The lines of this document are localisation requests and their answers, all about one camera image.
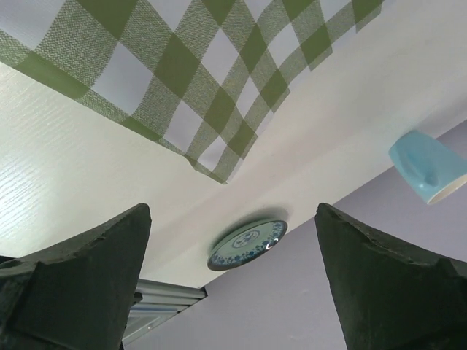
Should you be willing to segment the light blue mug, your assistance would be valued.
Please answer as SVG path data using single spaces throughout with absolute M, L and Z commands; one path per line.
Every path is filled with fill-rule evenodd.
M 393 165 L 427 204 L 435 204 L 466 184 L 466 159 L 419 131 L 403 135 L 389 149 Z

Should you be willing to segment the blue patterned plate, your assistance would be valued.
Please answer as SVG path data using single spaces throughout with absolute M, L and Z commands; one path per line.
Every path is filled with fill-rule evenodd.
M 276 246 L 287 229 L 286 221 L 281 219 L 261 219 L 238 227 L 214 245 L 207 267 L 219 272 L 245 265 Z

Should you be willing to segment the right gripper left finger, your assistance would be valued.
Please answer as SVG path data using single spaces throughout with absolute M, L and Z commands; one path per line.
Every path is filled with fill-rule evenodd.
M 1 257 L 2 349 L 122 349 L 151 228 L 139 203 L 22 257 Z

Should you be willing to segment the aluminium frame rail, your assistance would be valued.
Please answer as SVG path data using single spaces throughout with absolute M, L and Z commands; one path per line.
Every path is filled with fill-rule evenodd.
M 204 287 L 138 280 L 121 349 L 207 297 Z

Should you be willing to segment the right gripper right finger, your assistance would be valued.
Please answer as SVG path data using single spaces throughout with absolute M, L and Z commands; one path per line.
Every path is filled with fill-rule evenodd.
M 466 263 L 320 203 L 314 217 L 348 349 L 465 349 Z

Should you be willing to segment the green white checkered cloth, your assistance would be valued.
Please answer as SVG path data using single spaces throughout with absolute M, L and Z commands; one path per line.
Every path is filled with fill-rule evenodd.
M 382 1 L 3 1 L 1 62 L 230 181 Z

